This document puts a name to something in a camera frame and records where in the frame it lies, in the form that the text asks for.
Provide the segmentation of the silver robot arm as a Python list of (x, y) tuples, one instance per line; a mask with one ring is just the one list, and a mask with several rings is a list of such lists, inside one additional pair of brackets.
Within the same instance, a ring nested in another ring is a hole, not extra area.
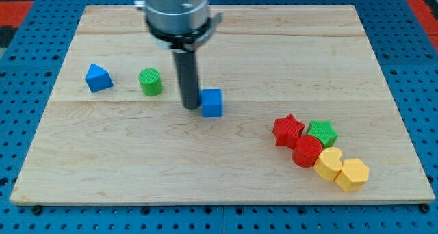
[(149, 33), (162, 47), (195, 52), (214, 34), (222, 13), (210, 14), (209, 0), (144, 0)]

